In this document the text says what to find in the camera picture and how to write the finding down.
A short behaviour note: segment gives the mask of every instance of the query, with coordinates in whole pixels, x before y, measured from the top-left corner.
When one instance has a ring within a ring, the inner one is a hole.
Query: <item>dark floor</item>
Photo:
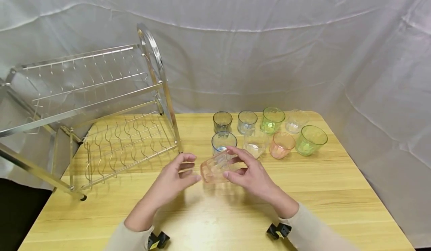
[[[36,220],[51,191],[0,178],[0,250],[15,251]],[[431,248],[418,251],[431,251]]]

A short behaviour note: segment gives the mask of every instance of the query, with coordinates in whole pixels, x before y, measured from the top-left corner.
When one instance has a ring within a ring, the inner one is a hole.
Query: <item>black clamp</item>
[[[274,240],[278,240],[280,237],[286,238],[289,235],[292,227],[283,223],[278,223],[278,226],[271,224],[266,231]]]
[[[155,248],[163,249],[168,243],[170,237],[167,236],[164,232],[161,231],[159,236],[151,232],[150,237],[148,238],[148,250],[152,250]]]

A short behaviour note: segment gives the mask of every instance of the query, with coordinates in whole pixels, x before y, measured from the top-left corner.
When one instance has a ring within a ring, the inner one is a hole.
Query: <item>sleeve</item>
[[[279,218],[281,223],[292,227],[287,238],[298,251],[359,251],[299,204],[292,218]]]
[[[146,251],[153,230],[154,226],[151,226],[146,231],[134,232],[126,228],[123,220],[111,236],[105,251]]]

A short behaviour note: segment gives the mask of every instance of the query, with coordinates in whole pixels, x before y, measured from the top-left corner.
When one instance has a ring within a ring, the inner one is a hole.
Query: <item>stainless steel dish rack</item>
[[[48,132],[51,169],[2,142],[0,156],[85,200],[84,189],[171,149],[182,152],[159,49],[144,24],[137,32],[139,44],[11,69],[0,81],[0,108],[20,117],[0,126],[0,139]],[[59,150],[65,147],[66,155]],[[54,175],[64,158],[70,159],[68,183]],[[77,175],[86,183],[78,184]]]

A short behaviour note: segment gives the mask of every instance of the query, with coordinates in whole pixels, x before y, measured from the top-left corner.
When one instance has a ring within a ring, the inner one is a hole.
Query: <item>clear cup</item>
[[[286,130],[290,134],[298,134],[309,121],[308,114],[301,110],[292,110],[287,115]]]
[[[269,135],[260,129],[249,129],[244,134],[243,148],[254,158],[260,157],[269,145]]]
[[[225,151],[227,146],[236,147],[238,141],[236,140],[235,135],[230,132],[220,131],[213,136],[211,143],[213,145],[213,155],[216,155]]]
[[[238,132],[242,135],[249,129],[253,129],[257,122],[257,115],[250,110],[243,110],[238,114]]]
[[[230,155],[227,151],[220,152],[209,160],[201,164],[201,175],[205,183],[223,183],[227,179],[223,177],[225,171],[236,171],[238,166],[235,165],[233,158],[237,155]]]
[[[260,129],[266,134],[274,134],[286,118],[284,112],[277,107],[267,107],[263,110],[262,123]]]
[[[272,157],[281,159],[292,151],[295,147],[295,139],[286,132],[276,132],[272,137],[269,152]]]
[[[328,142],[326,133],[317,126],[304,126],[295,149],[303,156],[309,156]]]
[[[229,131],[230,124],[232,124],[232,115],[225,111],[216,112],[213,116],[214,131]]]

